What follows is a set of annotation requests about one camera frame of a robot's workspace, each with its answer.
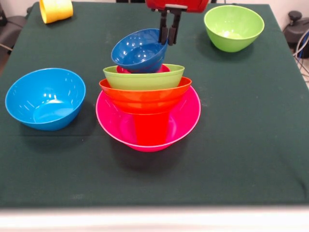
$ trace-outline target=green bowl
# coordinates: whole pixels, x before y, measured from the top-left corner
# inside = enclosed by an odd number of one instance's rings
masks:
[[[212,8],[205,14],[204,23],[210,40],[225,52],[238,52],[249,46],[265,26],[258,13],[234,5]]]
[[[124,90],[156,90],[178,86],[184,66],[164,64],[170,72],[156,73],[117,73],[117,66],[103,69],[105,77],[112,88]]]

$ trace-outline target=dark blue bowl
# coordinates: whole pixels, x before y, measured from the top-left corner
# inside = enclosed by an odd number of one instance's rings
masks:
[[[131,73],[155,73],[163,64],[168,43],[159,43],[159,29],[134,32],[119,41],[112,60]]]
[[[86,95],[81,77],[69,70],[37,70],[8,90],[5,107],[19,122],[45,131],[67,126],[79,113]]]

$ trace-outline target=yellow cup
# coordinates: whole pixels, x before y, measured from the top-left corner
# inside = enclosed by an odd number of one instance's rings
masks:
[[[40,11],[44,23],[53,23],[73,15],[71,0],[40,0]]]

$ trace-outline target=green felt surface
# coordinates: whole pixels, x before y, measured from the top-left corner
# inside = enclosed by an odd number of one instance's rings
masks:
[[[246,5],[265,30],[232,54],[210,43],[204,14],[182,15],[165,62],[186,67],[202,115],[185,139],[153,154],[106,134],[95,103],[113,46],[157,28],[159,13],[145,4],[73,6],[73,18],[45,25],[36,3],[1,77],[0,207],[309,202],[309,93],[268,5]],[[14,81],[48,67],[76,72],[87,88],[80,114],[55,132],[21,125],[4,106]]]

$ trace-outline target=pink bowl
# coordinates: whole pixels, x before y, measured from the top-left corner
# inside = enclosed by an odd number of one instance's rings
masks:
[[[181,140],[193,130],[201,114],[201,104],[197,92],[190,86],[170,112],[167,142],[155,146],[137,145],[133,115],[119,110],[103,91],[97,99],[96,113],[100,125],[112,138],[137,151],[155,152]]]
[[[118,73],[127,73],[130,74],[130,72],[122,67],[120,67],[119,65],[117,66],[117,72]],[[164,64],[162,64],[161,68],[157,71],[157,73],[167,73],[169,72],[170,69],[168,68],[168,66],[165,66]]]

